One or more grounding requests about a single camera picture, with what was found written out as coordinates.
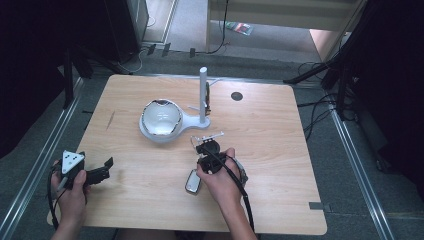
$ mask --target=white triangle tool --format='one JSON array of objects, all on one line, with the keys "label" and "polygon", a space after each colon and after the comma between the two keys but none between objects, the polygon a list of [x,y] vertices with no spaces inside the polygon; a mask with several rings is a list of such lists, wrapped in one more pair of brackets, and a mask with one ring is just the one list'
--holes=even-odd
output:
[{"label": "white triangle tool", "polygon": [[78,163],[84,160],[85,156],[79,153],[63,151],[62,155],[62,174],[66,174]]}]

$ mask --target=black tripod leg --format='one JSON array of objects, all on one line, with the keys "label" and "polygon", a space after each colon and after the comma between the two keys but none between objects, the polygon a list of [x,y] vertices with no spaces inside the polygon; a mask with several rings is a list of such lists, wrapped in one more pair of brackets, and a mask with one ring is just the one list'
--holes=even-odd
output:
[{"label": "black tripod leg", "polygon": [[65,104],[63,105],[63,109],[67,109],[74,99],[74,80],[72,78],[72,61],[69,49],[65,52],[63,72],[65,75]]},{"label": "black tripod leg", "polygon": [[343,73],[341,74],[339,81],[339,91],[337,92],[336,99],[336,111],[340,117],[340,120],[344,121],[346,118],[344,117],[344,100],[346,97],[346,85],[349,80],[352,79],[352,73],[350,71],[350,65],[347,64],[343,67]]},{"label": "black tripod leg", "polygon": [[283,80],[283,82],[287,83],[287,84],[297,84],[297,83],[302,82],[303,80],[306,80],[306,79],[314,76],[315,74],[318,74],[318,73],[326,70],[327,68],[328,67],[325,63],[321,63],[318,67],[311,69],[311,70],[307,71],[306,73],[304,73],[304,74],[302,74],[298,77],[295,77],[295,78],[292,78],[292,79],[289,79],[289,80]]},{"label": "black tripod leg", "polygon": [[325,63],[321,63],[318,67],[315,67],[298,77],[295,77],[289,80],[283,80],[283,82],[287,84],[298,84],[302,82],[303,80],[306,80],[324,70],[327,70],[328,68],[332,68],[335,64],[337,64],[338,60],[339,58],[336,56]]},{"label": "black tripod leg", "polygon": [[122,74],[122,70],[120,68],[118,68],[117,66],[113,65],[112,63],[110,63],[109,61],[107,61],[106,59],[100,57],[99,55],[97,55],[96,53],[80,47],[81,52],[87,56],[88,58],[91,58],[95,61],[97,61],[98,63],[102,64],[103,66],[105,66],[106,68],[110,69],[112,72],[116,73],[116,74]]}]

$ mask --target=human hand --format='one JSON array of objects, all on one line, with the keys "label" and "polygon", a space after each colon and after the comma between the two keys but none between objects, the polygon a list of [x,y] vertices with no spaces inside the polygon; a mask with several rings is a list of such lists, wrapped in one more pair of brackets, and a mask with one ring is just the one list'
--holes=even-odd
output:
[{"label": "human hand", "polygon": [[[239,178],[240,172],[237,164],[231,159],[235,157],[235,149],[229,148],[224,153],[227,155],[225,165]],[[197,164],[196,173],[206,186],[208,186],[209,192],[221,209],[227,205],[234,207],[240,204],[240,190],[224,167],[215,174],[208,174],[203,172],[200,164]]]},{"label": "human hand", "polygon": [[[229,148],[225,151],[225,154],[227,155],[225,165],[240,180],[239,168],[231,159],[235,157],[235,149]],[[209,192],[218,203],[232,238],[234,240],[257,239],[255,233],[249,226],[249,222],[240,203],[240,190],[227,173],[227,170],[222,167],[214,174],[207,174],[203,172],[200,164],[197,164],[196,173],[206,186],[208,186]]]},{"label": "human hand", "polygon": [[[76,239],[86,218],[86,195],[90,186],[84,188],[87,173],[81,170],[74,179],[72,190],[62,189],[57,192],[61,218],[59,228],[52,239]],[[52,175],[51,185],[57,189],[61,182],[60,172]]]}]

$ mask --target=vertical pole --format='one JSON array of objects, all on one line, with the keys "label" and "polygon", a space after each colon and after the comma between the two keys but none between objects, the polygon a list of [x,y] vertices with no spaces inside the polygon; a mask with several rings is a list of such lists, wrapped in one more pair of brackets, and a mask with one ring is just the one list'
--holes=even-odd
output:
[{"label": "vertical pole", "polygon": [[200,69],[200,123],[205,123],[206,116],[206,79],[208,76],[208,69],[206,67],[202,67]]}]

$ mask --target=wrist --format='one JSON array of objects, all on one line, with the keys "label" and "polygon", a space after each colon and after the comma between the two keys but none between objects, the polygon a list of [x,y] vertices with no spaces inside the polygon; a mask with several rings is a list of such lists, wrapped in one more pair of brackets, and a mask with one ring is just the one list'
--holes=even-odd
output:
[{"label": "wrist", "polygon": [[59,236],[58,239],[77,239],[81,227],[82,224],[78,221],[62,219],[54,236]]},{"label": "wrist", "polygon": [[224,218],[229,218],[231,216],[237,216],[241,212],[244,214],[243,206],[240,202],[224,202],[222,204],[219,204],[219,208],[221,210],[222,215]]}]

